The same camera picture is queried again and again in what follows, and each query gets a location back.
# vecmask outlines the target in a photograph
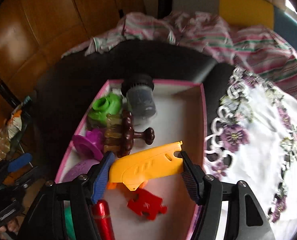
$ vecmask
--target red puzzle piece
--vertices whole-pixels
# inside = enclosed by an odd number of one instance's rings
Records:
[[[139,216],[143,215],[143,213],[147,213],[147,219],[154,220],[158,213],[166,213],[167,206],[162,206],[162,198],[142,188],[138,188],[135,193],[138,194],[138,199],[131,199],[127,206]]]

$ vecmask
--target red cylinder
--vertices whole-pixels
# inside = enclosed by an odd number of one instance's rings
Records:
[[[104,199],[92,206],[93,218],[102,240],[115,240],[108,203]]]

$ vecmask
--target orange plastic part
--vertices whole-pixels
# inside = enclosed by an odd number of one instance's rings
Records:
[[[109,182],[122,182],[136,190],[145,180],[181,173],[183,160],[174,156],[181,151],[182,141],[165,144],[120,158],[109,171]]]
[[[145,180],[141,185],[139,185],[139,188],[144,188],[147,183],[148,183],[148,180]],[[108,189],[108,190],[110,190],[110,189],[116,189],[117,186],[118,186],[118,183],[108,182],[107,185],[106,185],[106,189]]]

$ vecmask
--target purple plastic toy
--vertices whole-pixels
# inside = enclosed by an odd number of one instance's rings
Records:
[[[90,168],[94,164],[98,164],[99,162],[97,160],[84,160],[79,163],[77,163],[73,168],[71,168],[68,173],[63,178],[63,182],[72,181],[77,176],[81,174],[86,174],[90,170]]]
[[[87,131],[85,137],[82,135],[73,135],[72,137],[74,147],[79,155],[98,161],[103,158],[104,140],[104,132],[98,128]]]

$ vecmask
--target black clamp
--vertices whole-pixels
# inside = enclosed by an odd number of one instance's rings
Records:
[[[272,229],[248,184],[220,182],[193,164],[187,153],[183,158],[183,180],[192,200],[202,205],[191,240],[215,240],[222,201],[228,201],[228,215],[224,240],[274,240]]]
[[[3,181],[8,174],[23,167],[31,160],[30,154],[25,154],[13,161],[0,161],[0,227],[5,226],[10,220],[24,211],[22,205],[26,189],[45,173],[45,169],[34,167],[21,178],[14,182],[14,185],[5,186]]]
[[[94,201],[94,183],[112,156],[112,152],[106,153],[99,164],[73,181],[59,184],[47,181],[33,201],[16,239],[67,240],[64,201],[70,201],[76,239],[101,240],[90,207]]]

